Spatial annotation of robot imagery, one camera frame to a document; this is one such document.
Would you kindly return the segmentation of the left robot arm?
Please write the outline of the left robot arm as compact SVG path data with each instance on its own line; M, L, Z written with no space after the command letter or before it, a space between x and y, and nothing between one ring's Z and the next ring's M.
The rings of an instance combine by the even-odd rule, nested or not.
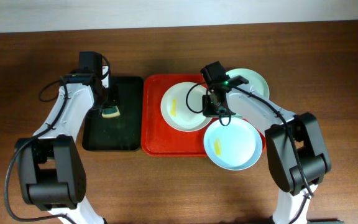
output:
M110 67L74 70L57 80L58 94L47 119L31 138L15 145L23 200L62 223L105 223L86 193L86 173L76 138L89 110L108 99Z

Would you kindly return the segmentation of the green and yellow sponge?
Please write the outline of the green and yellow sponge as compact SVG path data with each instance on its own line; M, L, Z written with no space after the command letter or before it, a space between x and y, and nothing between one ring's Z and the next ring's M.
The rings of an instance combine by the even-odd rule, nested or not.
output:
M102 109L102 117L103 118L115 118L120 115L121 115L121 113L117 106L112 106L112 107Z

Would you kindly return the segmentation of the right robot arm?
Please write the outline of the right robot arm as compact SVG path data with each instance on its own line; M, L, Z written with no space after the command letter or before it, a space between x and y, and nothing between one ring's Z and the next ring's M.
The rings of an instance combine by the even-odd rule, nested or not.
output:
M213 105L242 116L264 133L268 168L279 188L271 222L307 223L310 200L332 168L316 117L277 106L241 76L203 78Z

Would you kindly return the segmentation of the white plate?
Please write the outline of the white plate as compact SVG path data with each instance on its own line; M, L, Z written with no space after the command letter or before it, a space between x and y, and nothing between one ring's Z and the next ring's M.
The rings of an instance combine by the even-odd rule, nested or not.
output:
M212 120L202 113L206 88L193 82L171 86L163 95L160 110L163 120L173 129L182 132L198 131Z

